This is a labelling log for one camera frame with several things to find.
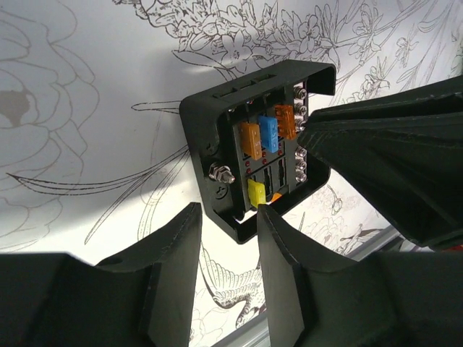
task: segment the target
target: fuse box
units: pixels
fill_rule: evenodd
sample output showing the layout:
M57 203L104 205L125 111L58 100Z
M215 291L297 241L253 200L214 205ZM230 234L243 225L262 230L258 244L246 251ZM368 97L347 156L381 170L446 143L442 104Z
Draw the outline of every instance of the fuse box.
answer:
M334 95L335 84L332 64L286 60L180 103L205 213L236 242L256 234L259 204L283 215L328 181L296 140L309 94Z

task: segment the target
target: blue fuse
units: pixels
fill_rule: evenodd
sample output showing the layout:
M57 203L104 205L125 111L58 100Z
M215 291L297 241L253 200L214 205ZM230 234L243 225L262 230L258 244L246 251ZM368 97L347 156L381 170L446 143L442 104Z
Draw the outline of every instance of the blue fuse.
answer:
M258 121L262 146L270 153L275 153L278 150L278 121L266 116L259 116Z

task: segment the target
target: bolt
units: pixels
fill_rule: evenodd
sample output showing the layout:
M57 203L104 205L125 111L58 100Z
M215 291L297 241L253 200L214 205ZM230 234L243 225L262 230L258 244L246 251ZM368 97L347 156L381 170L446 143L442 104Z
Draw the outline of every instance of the bolt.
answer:
M296 182L302 183L305 181L307 181L307 175L301 170L296 170Z
M304 171L307 168L307 163L302 158L296 159L296 169Z
M220 166L217 163L212 164L209 168L209 178L225 184L232 184L235 180L228 166Z
M304 131L305 127L303 126L304 119L296 119L296 132Z
M305 99L307 96L307 91L303 87L296 87L294 89L294 96L296 99Z
M305 148L299 146L299 147L296 149L296 156L297 156L297 157L304 158L306 155L307 155L307 151L306 151Z
M307 113L307 106L302 105L301 103L294 104L294 112L301 116L304 116Z

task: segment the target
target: white wallpaper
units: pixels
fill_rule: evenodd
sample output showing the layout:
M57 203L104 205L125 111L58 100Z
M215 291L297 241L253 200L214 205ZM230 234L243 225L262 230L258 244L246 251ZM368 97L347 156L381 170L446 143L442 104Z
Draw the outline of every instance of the white wallpaper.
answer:
M461 73L462 17L460 0L2 0L0 250L118 252L200 201L181 99L283 59L336 65L311 110L426 85ZM336 172L285 218L342 254L388 225ZM256 240L205 218L190 346L265 310L261 277Z

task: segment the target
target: blade fuse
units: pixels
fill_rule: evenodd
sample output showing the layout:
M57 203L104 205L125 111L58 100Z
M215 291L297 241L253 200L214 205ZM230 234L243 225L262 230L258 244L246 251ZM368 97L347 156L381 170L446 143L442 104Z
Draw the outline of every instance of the blade fuse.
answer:
M266 202L266 186L262 183L253 181L252 179L247 180L247 194L251 205L255 208L260 204L265 204Z
M270 153L278 150L278 122L275 118L259 116L260 139L262 146Z
M259 124L243 122L239 125L242 151L252 159L262 158Z
M278 135L288 140L296 138L296 123L291 105L276 105L275 117L278 121Z

